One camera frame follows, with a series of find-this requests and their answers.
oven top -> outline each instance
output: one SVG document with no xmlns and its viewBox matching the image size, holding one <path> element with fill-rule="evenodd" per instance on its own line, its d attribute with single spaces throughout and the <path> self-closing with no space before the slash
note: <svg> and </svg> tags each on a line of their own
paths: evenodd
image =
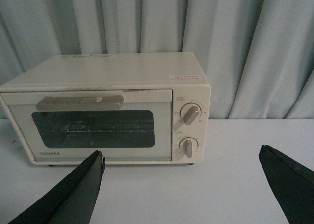
<svg viewBox="0 0 314 224">
<path fill-rule="evenodd" d="M 193 53 L 54 56 L 0 87 L 0 92 L 163 88 L 208 84 Z"/>
</svg>

control panel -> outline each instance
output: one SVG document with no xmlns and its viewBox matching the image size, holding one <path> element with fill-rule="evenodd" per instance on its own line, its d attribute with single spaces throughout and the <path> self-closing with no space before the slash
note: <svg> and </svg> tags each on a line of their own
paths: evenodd
<svg viewBox="0 0 314 224">
<path fill-rule="evenodd" d="M 208 86 L 198 89 L 199 94 L 190 91 L 193 90 L 182 88 L 173 96 L 172 156 L 187 164 L 203 160 L 210 96 Z"/>
</svg>

control knob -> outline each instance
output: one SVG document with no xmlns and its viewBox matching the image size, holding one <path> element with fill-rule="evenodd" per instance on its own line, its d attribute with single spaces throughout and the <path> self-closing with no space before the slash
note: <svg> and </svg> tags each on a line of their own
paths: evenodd
<svg viewBox="0 0 314 224">
<path fill-rule="evenodd" d="M 191 125 L 201 116 L 201 108 L 194 103 L 186 104 L 181 108 L 180 116 L 184 120 L 185 125 Z"/>
<path fill-rule="evenodd" d="M 193 151 L 198 147 L 198 143 L 194 138 L 186 137 L 179 142 L 179 148 L 186 152 L 188 158 L 192 158 Z"/>
</svg>

oven door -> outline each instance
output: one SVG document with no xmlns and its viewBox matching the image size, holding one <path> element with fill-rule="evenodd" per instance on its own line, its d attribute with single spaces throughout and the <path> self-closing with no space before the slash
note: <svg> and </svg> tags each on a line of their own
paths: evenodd
<svg viewBox="0 0 314 224">
<path fill-rule="evenodd" d="M 6 93 L 34 162 L 171 160 L 172 90 Z"/>
</svg>

oven rack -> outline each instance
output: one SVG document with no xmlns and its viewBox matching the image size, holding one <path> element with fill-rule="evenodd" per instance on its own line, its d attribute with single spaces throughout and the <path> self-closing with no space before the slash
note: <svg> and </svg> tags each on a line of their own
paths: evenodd
<svg viewBox="0 0 314 224">
<path fill-rule="evenodd" d="M 145 113 L 103 115 L 93 112 L 80 118 L 54 120 L 42 132 L 99 133 L 99 132 L 153 132 L 153 119 Z"/>
</svg>

